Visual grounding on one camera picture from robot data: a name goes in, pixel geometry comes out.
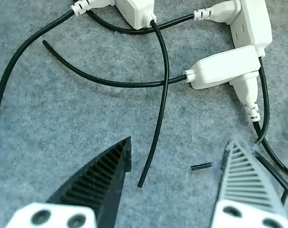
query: plug strain relief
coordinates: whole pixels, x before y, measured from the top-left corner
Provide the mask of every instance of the plug strain relief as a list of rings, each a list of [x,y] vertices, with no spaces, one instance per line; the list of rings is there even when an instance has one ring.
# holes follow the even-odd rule
[[[194,20],[209,20],[212,14],[211,8],[198,9],[193,12]]]

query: small black tube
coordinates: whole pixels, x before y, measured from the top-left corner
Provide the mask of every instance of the small black tube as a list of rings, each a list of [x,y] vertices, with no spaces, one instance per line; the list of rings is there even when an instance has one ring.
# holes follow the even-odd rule
[[[192,169],[192,171],[194,171],[194,170],[202,170],[202,169],[206,169],[206,168],[210,168],[210,167],[211,167],[211,162],[204,163],[201,165],[192,165],[191,169]]]

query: white plug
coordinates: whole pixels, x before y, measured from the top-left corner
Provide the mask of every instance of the white plug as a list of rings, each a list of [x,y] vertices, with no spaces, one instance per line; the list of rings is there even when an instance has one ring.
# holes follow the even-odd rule
[[[93,8],[103,8],[106,6],[114,6],[115,0],[79,0],[72,6],[72,10],[76,16],[86,13],[86,11]]]
[[[136,30],[151,27],[152,20],[157,22],[154,14],[154,0],[116,0],[116,7]]]
[[[218,3],[206,9],[193,12],[194,20],[212,20],[230,25],[241,11],[240,0],[230,0]]]
[[[260,119],[258,113],[257,76],[261,65],[254,46],[249,45],[215,54],[196,62],[184,71],[186,83],[194,89],[205,89],[230,82],[252,122]]]
[[[259,57],[272,42],[272,27],[265,0],[240,0],[241,12],[230,25],[236,48],[254,45]]]

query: cut wire piece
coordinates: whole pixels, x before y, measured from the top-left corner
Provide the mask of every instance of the cut wire piece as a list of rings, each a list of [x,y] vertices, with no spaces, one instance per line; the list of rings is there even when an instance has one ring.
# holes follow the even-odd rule
[[[154,138],[153,138],[152,146],[150,148],[150,151],[149,151],[142,175],[141,175],[140,180],[138,182],[139,188],[141,188],[144,184],[144,181],[145,181],[145,178],[147,176],[149,167],[150,167],[152,160],[153,160],[153,157],[154,157],[155,149],[157,147],[157,143],[158,143],[158,139],[159,139],[159,135],[160,135],[160,131],[161,131],[161,126],[162,126],[162,121],[163,121],[163,115],[164,115],[166,97],[167,97],[167,91],[168,91],[168,82],[169,82],[169,59],[168,59],[168,54],[167,54],[167,50],[166,50],[166,45],[165,45],[165,42],[163,40],[161,31],[159,30],[156,23],[152,20],[150,24],[153,27],[153,29],[155,30],[155,33],[158,37],[158,40],[160,42],[160,46],[162,49],[162,54],[163,54],[163,59],[164,59],[164,86],[163,86],[163,93],[162,93],[162,99],[161,99],[161,104],[160,104],[160,111],[159,111],[159,115],[158,115],[158,121],[157,121],[157,125],[156,125],[155,132],[154,132]]]
[[[53,56],[59,60],[64,66],[72,70],[74,73],[80,75],[81,77],[98,83],[105,86],[111,86],[111,87],[119,87],[119,88],[151,88],[151,87],[158,87],[163,86],[164,81],[156,81],[156,82],[116,82],[116,81],[110,81],[105,80],[99,77],[92,76],[90,74],[85,73],[84,71],[81,71],[80,69],[76,68],[72,64],[68,63],[59,53],[57,53],[53,47],[45,40],[43,40],[44,46],[48,49],[48,51],[53,54]],[[177,82],[181,82],[186,79],[186,75],[182,75],[179,77],[175,77],[169,80],[168,84],[173,84]]]
[[[67,180],[47,203],[85,206],[94,210],[97,227],[113,228],[125,173],[131,171],[130,137],[118,142]]]
[[[202,170],[202,169],[210,168],[211,166],[212,166],[212,164],[211,164],[211,162],[209,162],[209,163],[204,163],[204,164],[200,164],[200,165],[192,165],[191,169],[192,169],[192,171]]]

